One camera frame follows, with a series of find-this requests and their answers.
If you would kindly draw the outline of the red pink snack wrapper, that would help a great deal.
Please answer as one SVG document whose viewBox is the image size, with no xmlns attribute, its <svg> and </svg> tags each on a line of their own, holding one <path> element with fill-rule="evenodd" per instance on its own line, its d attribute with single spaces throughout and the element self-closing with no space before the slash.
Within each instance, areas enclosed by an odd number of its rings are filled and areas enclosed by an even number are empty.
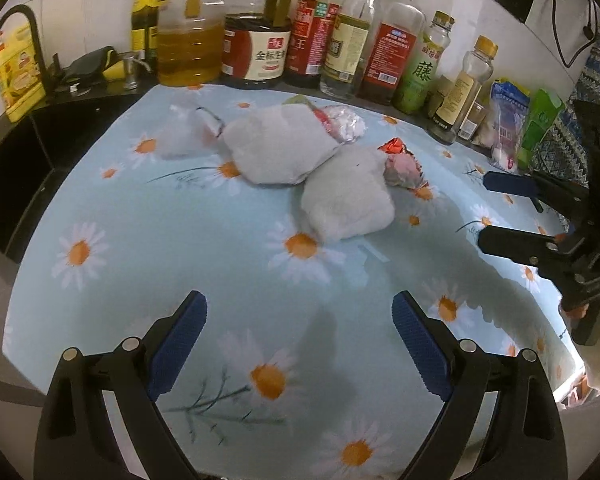
<svg viewBox="0 0 600 480">
<path fill-rule="evenodd" d="M 378 150 L 387 155 L 384 177 L 388 185 L 412 190 L 427 183 L 422 165 L 400 138 L 389 140 Z"/>
</svg>

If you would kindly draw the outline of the white towel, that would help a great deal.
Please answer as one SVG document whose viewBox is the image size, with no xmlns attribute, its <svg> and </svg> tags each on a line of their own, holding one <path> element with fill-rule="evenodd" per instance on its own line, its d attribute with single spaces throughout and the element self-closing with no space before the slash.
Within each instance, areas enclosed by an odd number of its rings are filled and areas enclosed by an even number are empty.
<svg viewBox="0 0 600 480">
<path fill-rule="evenodd" d="M 386 160 L 382 151 L 346 145 L 306 178 L 300 208 L 320 240 L 339 242 L 390 226 Z"/>
<path fill-rule="evenodd" d="M 339 148 L 314 110 L 301 103 L 258 108 L 229 122 L 220 139 L 242 176 L 262 185 L 301 183 Z"/>
</svg>

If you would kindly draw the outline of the silver plastic ball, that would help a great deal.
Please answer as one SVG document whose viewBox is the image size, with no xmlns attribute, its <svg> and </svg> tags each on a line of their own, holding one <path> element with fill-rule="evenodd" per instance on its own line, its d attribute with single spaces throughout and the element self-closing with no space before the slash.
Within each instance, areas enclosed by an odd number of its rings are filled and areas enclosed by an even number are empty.
<svg viewBox="0 0 600 480">
<path fill-rule="evenodd" d="M 364 119 L 352 108 L 344 105 L 329 105 L 314 110 L 326 131 L 339 143 L 354 143 L 366 133 Z"/>
</svg>

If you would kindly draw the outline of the clear plastic bag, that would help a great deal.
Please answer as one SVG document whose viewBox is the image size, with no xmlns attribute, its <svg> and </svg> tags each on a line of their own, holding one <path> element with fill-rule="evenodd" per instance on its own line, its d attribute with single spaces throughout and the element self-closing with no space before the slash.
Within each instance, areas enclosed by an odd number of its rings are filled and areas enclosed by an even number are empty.
<svg viewBox="0 0 600 480">
<path fill-rule="evenodd" d="M 166 121 L 156 134 L 156 155 L 186 159 L 215 149 L 225 122 L 207 107 L 171 104 Z"/>
</svg>

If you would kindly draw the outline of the black kitchen faucet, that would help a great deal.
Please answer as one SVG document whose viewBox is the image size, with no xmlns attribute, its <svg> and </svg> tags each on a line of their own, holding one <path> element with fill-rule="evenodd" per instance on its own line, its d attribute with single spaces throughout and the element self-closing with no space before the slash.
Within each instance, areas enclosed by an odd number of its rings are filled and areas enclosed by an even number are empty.
<svg viewBox="0 0 600 480">
<path fill-rule="evenodd" d="M 21 15 L 24 22 L 5 35 L 5 24 L 16 15 Z M 38 87 L 43 88 L 44 96 L 53 91 L 38 22 L 30 6 L 17 4 L 0 18 L 0 95 L 6 107 L 13 107 Z"/>
</svg>

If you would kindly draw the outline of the brown paste jar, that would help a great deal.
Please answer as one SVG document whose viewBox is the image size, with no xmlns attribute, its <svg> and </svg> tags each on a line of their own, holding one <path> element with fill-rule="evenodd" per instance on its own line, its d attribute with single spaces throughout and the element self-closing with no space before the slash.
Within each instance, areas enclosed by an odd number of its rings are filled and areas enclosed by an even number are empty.
<svg viewBox="0 0 600 480">
<path fill-rule="evenodd" d="M 486 108 L 480 102 L 475 101 L 467 116 L 460 124 L 457 136 L 462 140 L 470 141 L 485 117 Z"/>
</svg>

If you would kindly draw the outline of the green package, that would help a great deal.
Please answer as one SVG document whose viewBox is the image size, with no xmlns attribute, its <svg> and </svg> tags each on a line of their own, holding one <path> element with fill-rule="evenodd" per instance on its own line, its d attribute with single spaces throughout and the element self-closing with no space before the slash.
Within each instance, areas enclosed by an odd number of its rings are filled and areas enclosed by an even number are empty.
<svg viewBox="0 0 600 480">
<path fill-rule="evenodd" d="M 554 90 L 539 89 L 531 97 L 517 148 L 519 171 L 526 171 L 529 168 L 535 145 L 544 138 L 564 107 L 564 102 Z"/>
</svg>

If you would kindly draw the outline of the blue white salt bag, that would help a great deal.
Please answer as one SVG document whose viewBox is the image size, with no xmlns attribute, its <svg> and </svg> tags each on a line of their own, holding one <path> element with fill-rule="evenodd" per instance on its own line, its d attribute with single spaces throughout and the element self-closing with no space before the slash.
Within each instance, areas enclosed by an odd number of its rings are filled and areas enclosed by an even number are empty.
<svg viewBox="0 0 600 480">
<path fill-rule="evenodd" d="M 506 78 L 496 78 L 490 90 L 489 126 L 494 134 L 491 145 L 492 164 L 501 170 L 516 174 L 517 152 L 524 122 L 530 105 L 530 96 Z"/>
</svg>

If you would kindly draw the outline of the small sesame oil bottle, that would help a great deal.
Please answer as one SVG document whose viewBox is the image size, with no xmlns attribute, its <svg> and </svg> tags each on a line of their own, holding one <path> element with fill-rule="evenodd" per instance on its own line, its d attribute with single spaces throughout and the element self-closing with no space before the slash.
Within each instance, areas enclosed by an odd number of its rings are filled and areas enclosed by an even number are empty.
<svg viewBox="0 0 600 480">
<path fill-rule="evenodd" d="M 454 143 L 479 91 L 493 74 L 497 53 L 494 41 L 486 36 L 477 38 L 475 47 L 465 54 L 451 90 L 431 118 L 427 128 L 430 136 L 445 145 Z"/>
</svg>

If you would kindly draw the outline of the green label oil bottle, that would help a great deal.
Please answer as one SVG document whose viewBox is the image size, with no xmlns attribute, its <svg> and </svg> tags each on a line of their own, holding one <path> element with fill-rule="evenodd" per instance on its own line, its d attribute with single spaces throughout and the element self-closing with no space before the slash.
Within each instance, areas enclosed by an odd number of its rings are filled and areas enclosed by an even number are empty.
<svg viewBox="0 0 600 480">
<path fill-rule="evenodd" d="M 392 105 L 403 114 L 413 115 L 424 104 L 440 58 L 451 43 L 454 23 L 451 15 L 437 11 L 416 40 L 392 99 Z"/>
</svg>

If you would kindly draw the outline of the dark vinegar bottle red label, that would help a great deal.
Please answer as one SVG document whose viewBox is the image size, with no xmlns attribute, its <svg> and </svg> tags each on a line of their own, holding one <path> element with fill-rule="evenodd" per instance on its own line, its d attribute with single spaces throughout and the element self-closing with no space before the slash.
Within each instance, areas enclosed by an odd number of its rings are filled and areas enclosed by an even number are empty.
<svg viewBox="0 0 600 480">
<path fill-rule="evenodd" d="M 425 26 L 418 0 L 393 0 L 382 14 L 358 96 L 382 105 L 391 103 L 406 63 Z"/>
</svg>

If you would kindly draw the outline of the clear vinegar bottle yellow cap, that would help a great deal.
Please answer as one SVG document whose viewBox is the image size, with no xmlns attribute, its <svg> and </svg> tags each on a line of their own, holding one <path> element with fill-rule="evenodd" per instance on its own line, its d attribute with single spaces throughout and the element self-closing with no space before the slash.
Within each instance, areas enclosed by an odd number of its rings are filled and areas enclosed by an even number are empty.
<svg viewBox="0 0 600 480">
<path fill-rule="evenodd" d="M 379 6 L 380 0 L 343 0 L 327 44 L 321 92 L 344 100 L 355 94 L 356 75 Z"/>
</svg>

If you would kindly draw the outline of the blue daisy tablecloth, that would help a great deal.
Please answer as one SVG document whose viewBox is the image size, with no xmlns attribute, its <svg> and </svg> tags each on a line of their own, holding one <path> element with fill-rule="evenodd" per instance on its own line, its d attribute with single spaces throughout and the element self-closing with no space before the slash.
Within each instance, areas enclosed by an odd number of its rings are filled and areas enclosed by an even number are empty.
<svg viewBox="0 0 600 480">
<path fill-rule="evenodd" d="M 82 155 L 24 253 L 3 350 L 46 390 L 61 352 L 146 333 L 191 290 L 207 323 L 160 410 L 194 466 L 238 479 L 362 479 L 413 457 L 441 408 L 391 319 L 408 290 L 483 350 L 534 350 L 564 393 L 582 370 L 559 292 L 532 266 L 480 252 L 479 232 L 562 232 L 550 208 L 488 191 L 488 160 L 368 110 L 362 144 L 401 139 L 420 188 L 396 188 L 387 229 L 323 243 L 301 188 L 245 180 L 219 148 L 159 154 L 176 108 L 235 120 L 286 94 L 157 87 Z"/>
</svg>

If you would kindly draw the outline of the red label sauce bottle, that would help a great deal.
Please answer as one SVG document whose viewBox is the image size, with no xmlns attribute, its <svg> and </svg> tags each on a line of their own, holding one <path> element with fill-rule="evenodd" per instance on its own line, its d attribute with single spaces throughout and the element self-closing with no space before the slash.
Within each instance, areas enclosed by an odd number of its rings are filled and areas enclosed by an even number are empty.
<svg viewBox="0 0 600 480">
<path fill-rule="evenodd" d="M 284 79 L 300 88 L 317 88 L 342 0 L 297 0 Z"/>
</svg>

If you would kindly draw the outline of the soy sauce jug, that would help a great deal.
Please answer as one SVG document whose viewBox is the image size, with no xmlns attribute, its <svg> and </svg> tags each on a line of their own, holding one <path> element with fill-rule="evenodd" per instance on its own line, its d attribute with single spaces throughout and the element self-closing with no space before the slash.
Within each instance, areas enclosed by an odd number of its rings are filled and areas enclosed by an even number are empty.
<svg viewBox="0 0 600 480">
<path fill-rule="evenodd" d="M 260 90 L 282 80 L 291 34 L 291 0 L 265 0 L 261 12 L 227 14 L 221 79 L 230 87 Z"/>
</svg>

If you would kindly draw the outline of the cooking oil jug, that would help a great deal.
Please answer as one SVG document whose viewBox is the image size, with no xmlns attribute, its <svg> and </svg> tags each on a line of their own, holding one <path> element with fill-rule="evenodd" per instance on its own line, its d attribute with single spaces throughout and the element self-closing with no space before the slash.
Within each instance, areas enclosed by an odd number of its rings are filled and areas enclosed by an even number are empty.
<svg viewBox="0 0 600 480">
<path fill-rule="evenodd" d="M 157 77 L 167 87 L 199 87 L 219 78 L 222 0 L 164 0 L 158 13 Z"/>
</svg>

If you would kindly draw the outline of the black cloth by sink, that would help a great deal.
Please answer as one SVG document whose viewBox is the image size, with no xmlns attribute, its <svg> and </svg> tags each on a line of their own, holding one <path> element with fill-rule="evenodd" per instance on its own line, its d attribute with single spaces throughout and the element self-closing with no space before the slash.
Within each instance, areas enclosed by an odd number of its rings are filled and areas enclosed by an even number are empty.
<svg viewBox="0 0 600 480">
<path fill-rule="evenodd" d="M 107 46 L 82 55 L 58 76 L 57 92 L 78 94 L 124 78 L 123 61 L 117 50 Z"/>
</svg>

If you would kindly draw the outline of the yellow detergent bottle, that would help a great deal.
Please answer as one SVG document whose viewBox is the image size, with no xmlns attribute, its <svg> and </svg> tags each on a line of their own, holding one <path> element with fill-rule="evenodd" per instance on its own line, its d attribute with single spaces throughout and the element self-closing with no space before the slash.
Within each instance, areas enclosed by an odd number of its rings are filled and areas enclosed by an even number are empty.
<svg viewBox="0 0 600 480">
<path fill-rule="evenodd" d="M 0 30 L 0 95 L 12 124 L 45 96 L 29 25 L 14 29 L 8 36 Z"/>
</svg>

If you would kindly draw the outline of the green glass bottle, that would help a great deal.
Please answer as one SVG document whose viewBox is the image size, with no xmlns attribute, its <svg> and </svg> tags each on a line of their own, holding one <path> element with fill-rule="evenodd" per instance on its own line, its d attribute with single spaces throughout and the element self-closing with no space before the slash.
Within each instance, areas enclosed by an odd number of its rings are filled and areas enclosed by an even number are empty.
<svg viewBox="0 0 600 480">
<path fill-rule="evenodd" d="M 151 68 L 157 62 L 157 27 L 164 0 L 134 0 L 131 13 L 131 50 Z"/>
</svg>

